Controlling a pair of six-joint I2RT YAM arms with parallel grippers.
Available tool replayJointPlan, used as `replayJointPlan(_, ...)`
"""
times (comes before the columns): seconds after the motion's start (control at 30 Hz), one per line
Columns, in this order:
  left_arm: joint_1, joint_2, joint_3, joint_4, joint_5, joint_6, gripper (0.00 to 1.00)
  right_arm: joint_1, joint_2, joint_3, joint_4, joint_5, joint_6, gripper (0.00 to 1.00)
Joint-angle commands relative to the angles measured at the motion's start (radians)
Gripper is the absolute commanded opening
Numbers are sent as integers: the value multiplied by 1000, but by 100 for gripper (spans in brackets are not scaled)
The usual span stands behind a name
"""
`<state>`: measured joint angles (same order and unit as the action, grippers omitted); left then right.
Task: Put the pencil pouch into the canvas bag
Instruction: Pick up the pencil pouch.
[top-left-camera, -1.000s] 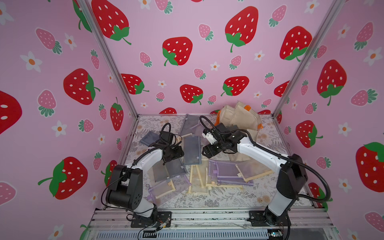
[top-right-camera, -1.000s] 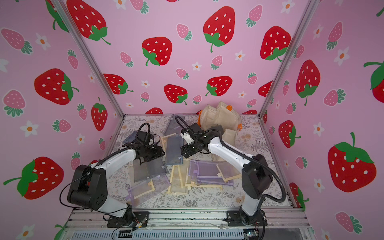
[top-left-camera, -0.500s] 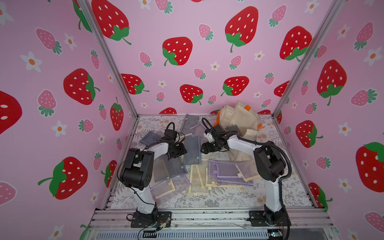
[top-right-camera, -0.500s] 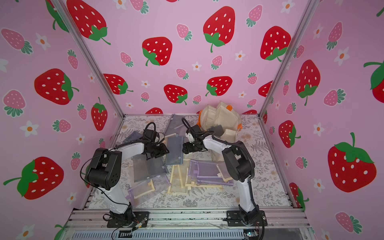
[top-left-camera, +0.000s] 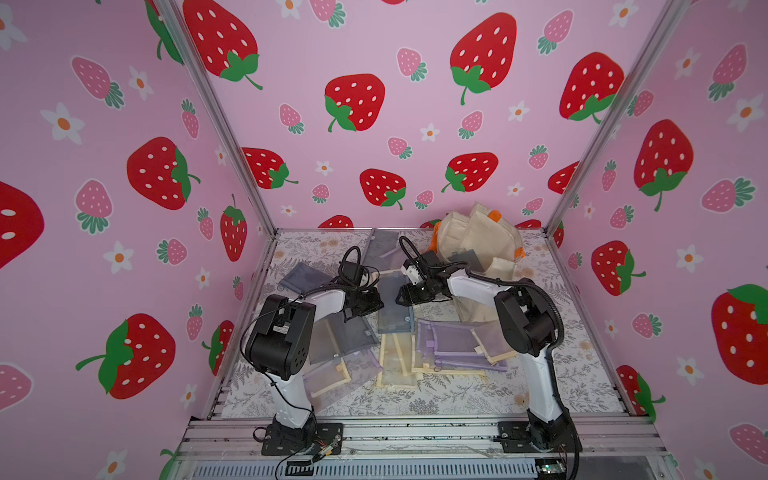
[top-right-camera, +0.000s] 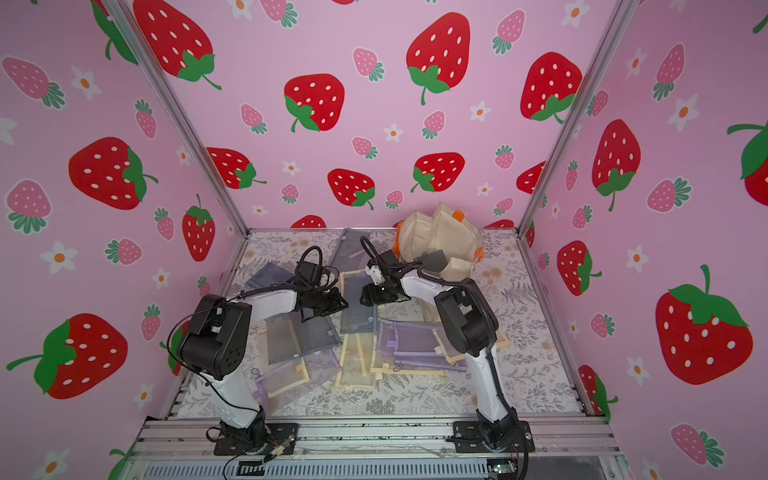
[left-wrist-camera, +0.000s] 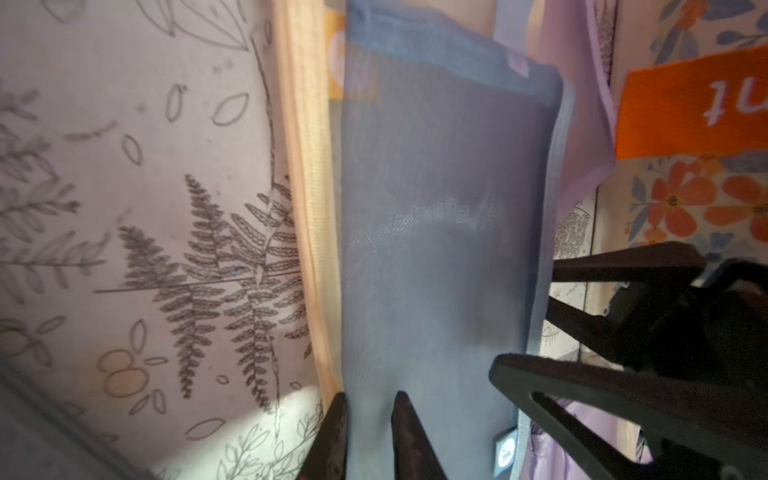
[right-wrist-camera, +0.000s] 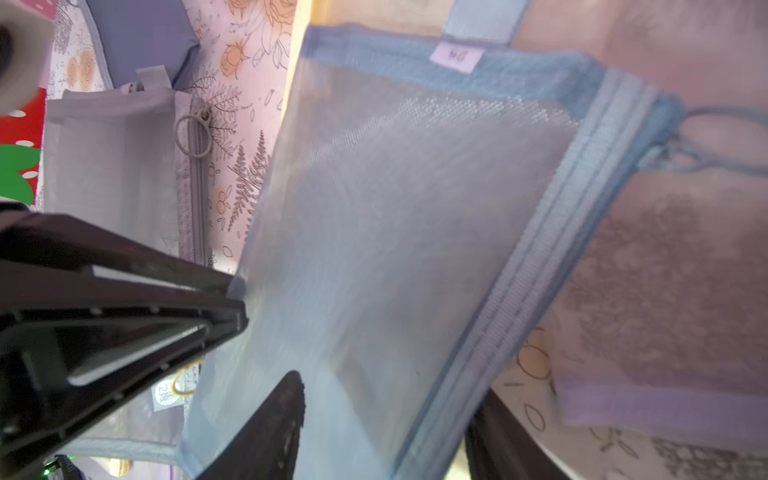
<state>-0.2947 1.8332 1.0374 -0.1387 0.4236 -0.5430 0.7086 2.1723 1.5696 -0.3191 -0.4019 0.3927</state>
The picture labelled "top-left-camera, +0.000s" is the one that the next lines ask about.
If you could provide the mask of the blue-grey mesh pencil pouch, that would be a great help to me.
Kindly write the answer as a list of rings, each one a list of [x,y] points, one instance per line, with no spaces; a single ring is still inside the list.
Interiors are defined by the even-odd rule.
[[[411,333],[414,330],[414,311],[410,306],[397,303],[400,288],[407,283],[403,275],[384,276],[378,283],[378,291],[384,307],[377,312],[379,334]]]

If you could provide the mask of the purple-trim mesh pouch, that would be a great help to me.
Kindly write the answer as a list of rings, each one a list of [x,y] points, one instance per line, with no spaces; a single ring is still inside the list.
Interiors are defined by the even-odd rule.
[[[424,319],[417,320],[411,363],[419,374],[485,376],[507,370],[505,360],[487,359],[468,324]]]

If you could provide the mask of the beige canvas bag orange handles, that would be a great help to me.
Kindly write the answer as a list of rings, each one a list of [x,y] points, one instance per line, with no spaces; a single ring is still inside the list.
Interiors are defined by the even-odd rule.
[[[481,203],[469,215],[448,213],[434,227],[430,251],[443,261],[464,259],[472,273],[504,281],[513,280],[517,262],[525,257],[518,229]]]

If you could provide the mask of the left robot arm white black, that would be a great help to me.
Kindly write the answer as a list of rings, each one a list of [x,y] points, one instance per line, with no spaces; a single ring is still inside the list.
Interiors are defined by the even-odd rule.
[[[362,263],[358,246],[349,248],[337,275],[295,299],[272,294],[240,340],[242,358],[273,388],[280,427],[303,429],[315,420],[301,371],[309,356],[314,324],[340,314],[345,321],[384,307],[379,276]]]

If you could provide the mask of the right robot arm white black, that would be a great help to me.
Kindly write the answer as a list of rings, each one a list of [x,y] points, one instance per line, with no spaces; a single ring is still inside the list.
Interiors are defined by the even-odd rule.
[[[564,323],[551,297],[533,280],[506,281],[471,272],[466,262],[442,262],[420,253],[405,236],[398,238],[406,256],[402,272],[408,283],[398,292],[403,306],[463,298],[496,311],[504,341],[521,357],[529,387],[531,425],[553,426],[570,414],[558,389],[553,351],[564,340]]]

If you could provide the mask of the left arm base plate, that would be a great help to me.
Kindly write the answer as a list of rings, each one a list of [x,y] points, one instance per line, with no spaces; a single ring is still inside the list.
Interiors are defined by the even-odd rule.
[[[301,428],[290,428],[273,420],[266,427],[261,439],[263,456],[299,455],[338,455],[343,442],[344,425],[342,423],[317,423],[310,420]]]

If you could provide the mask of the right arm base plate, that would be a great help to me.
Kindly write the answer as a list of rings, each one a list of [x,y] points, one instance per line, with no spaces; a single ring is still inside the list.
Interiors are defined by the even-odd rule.
[[[581,453],[582,445],[574,424],[563,418],[533,423],[504,421],[493,438],[505,453]]]

